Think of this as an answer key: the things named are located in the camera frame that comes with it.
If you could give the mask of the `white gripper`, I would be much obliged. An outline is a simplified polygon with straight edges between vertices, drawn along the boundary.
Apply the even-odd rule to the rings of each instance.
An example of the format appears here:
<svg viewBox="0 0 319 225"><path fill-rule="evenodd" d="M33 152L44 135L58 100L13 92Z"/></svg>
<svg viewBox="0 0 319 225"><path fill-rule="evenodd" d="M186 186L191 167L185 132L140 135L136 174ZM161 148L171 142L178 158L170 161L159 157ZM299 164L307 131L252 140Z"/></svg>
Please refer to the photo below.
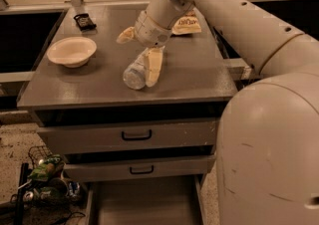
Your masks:
<svg viewBox="0 0 319 225"><path fill-rule="evenodd" d="M148 47L145 54L146 85L154 86L160 77L163 58L163 47L171 36L171 30L157 24L147 11L142 11L134 27L125 29L117 38L119 44L137 39L144 47Z"/></svg>

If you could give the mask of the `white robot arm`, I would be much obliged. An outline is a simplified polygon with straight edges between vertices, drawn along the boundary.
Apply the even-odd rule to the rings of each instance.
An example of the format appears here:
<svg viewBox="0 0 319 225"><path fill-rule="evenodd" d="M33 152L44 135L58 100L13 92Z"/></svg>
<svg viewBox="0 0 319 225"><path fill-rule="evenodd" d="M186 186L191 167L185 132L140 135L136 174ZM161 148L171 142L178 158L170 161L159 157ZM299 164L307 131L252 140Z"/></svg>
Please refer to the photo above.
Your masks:
<svg viewBox="0 0 319 225"><path fill-rule="evenodd" d="M319 225L319 46L247 0L152 0L118 38L163 47L197 9L260 76L217 130L220 225Z"/></svg>

